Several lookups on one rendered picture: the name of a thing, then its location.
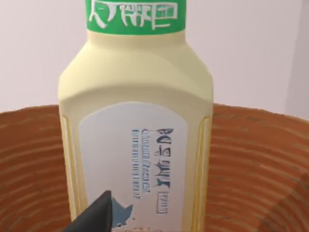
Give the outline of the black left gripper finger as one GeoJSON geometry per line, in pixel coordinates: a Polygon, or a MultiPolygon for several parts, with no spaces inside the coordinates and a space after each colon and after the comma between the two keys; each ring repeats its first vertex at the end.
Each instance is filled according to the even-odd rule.
{"type": "Polygon", "coordinates": [[[62,232],[112,232],[112,194],[102,193],[62,232]]]}

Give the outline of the brown woven basket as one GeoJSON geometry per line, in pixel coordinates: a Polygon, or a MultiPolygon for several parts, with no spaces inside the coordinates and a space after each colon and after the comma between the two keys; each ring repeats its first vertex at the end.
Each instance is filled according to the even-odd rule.
{"type": "MultiPolygon", "coordinates": [[[[309,122],[215,105],[205,232],[309,232],[309,122]]],[[[0,232],[70,222],[58,107],[0,113],[0,232]]]]}

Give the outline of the cream bottle with green cap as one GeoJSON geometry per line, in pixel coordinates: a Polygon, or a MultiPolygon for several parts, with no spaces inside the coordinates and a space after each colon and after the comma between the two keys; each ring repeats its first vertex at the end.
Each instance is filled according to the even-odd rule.
{"type": "Polygon", "coordinates": [[[213,79],[186,0],[85,0],[85,19],[58,86],[71,222],[110,190],[112,232],[205,232],[213,79]]]}

